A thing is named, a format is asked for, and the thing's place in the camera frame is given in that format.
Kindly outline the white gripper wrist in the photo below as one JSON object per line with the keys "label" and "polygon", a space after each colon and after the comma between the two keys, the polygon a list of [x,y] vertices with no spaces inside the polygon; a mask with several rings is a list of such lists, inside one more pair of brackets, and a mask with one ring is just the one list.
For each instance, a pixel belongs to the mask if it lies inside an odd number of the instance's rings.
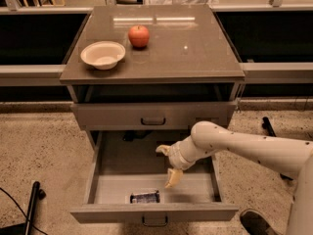
{"label": "white gripper wrist", "polygon": [[169,162],[174,167],[167,170],[166,188],[176,186],[183,176],[182,170],[187,170],[196,161],[195,146],[190,140],[178,141],[170,147],[168,145],[159,145],[156,152],[165,156],[169,155]]}

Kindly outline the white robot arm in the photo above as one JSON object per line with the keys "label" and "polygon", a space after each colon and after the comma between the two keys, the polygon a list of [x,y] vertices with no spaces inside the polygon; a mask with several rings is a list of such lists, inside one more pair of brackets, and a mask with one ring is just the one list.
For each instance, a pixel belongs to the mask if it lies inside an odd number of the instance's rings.
{"label": "white robot arm", "polygon": [[313,234],[313,143],[310,141],[233,132],[210,121],[200,121],[190,136],[158,153],[171,164],[167,188],[177,185],[196,161],[226,150],[297,181],[286,235]]}

